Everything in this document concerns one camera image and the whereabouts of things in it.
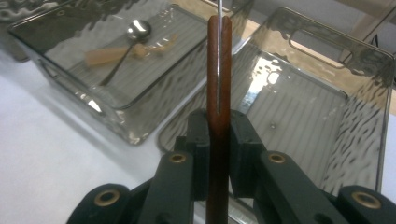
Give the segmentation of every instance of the table surface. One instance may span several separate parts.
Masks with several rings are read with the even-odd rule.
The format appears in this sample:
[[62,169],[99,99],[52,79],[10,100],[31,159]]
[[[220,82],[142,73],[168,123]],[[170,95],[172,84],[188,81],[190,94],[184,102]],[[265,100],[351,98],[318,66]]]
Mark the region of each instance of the table surface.
[[[2,50],[0,85],[0,223],[65,223],[91,189],[106,183],[132,189],[153,177],[164,122],[143,145],[130,146],[52,88],[32,62],[16,63]],[[394,134],[390,115],[382,193],[396,202]]]

